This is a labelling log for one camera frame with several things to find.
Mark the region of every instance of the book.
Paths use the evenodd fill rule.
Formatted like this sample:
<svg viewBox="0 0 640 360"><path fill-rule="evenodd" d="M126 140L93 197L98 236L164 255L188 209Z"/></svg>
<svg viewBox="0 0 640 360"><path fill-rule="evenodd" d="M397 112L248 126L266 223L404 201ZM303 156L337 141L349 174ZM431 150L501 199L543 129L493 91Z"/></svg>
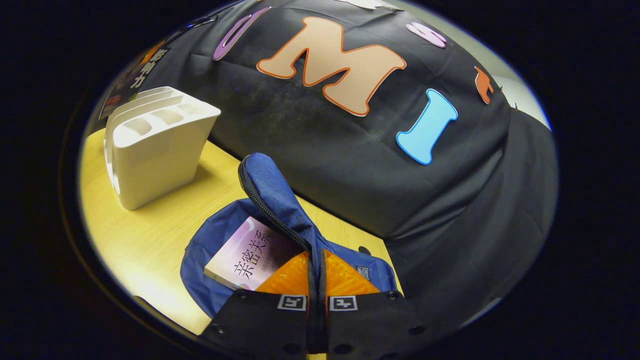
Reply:
<svg viewBox="0 0 640 360"><path fill-rule="evenodd" d="M255 291L302 252L292 239L248 217L204 268L204 274L233 290Z"/></svg>

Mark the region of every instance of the beige letter m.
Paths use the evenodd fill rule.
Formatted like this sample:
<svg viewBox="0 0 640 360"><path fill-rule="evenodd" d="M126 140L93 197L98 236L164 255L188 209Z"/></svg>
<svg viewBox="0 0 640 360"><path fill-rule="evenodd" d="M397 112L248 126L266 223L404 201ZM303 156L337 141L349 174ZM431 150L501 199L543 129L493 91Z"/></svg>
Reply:
<svg viewBox="0 0 640 360"><path fill-rule="evenodd" d="M303 84L314 86L346 70L337 83L323 88L324 96L354 115L367 115L369 99L393 70L406 67L404 59L382 45L345 52L340 24L319 17L305 17L302 22L305 27L273 57L259 61L258 70L280 79L293 78L293 63L306 51Z"/></svg>

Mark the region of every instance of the white plastic holder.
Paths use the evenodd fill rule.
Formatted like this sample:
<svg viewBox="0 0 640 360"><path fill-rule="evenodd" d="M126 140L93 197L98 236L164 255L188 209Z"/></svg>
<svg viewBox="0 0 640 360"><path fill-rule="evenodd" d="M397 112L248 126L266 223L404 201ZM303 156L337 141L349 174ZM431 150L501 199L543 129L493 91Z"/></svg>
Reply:
<svg viewBox="0 0 640 360"><path fill-rule="evenodd" d="M123 105L124 111L108 120L104 141L107 170L127 210L192 182L220 114L206 102L169 89Z"/></svg>

